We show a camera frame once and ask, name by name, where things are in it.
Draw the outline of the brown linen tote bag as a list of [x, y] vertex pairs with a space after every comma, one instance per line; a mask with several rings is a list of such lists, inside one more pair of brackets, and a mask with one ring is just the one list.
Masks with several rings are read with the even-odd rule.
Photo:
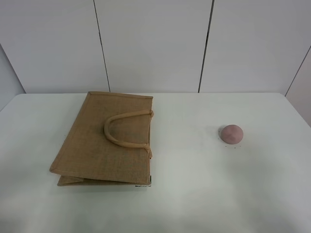
[[153, 97], [89, 92], [50, 172], [58, 186], [150, 186]]

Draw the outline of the pink peach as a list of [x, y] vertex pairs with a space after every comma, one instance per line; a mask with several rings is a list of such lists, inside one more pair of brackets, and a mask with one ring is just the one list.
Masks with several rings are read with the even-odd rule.
[[220, 138], [227, 144], [238, 144], [243, 139], [243, 130], [237, 125], [227, 125], [222, 129]]

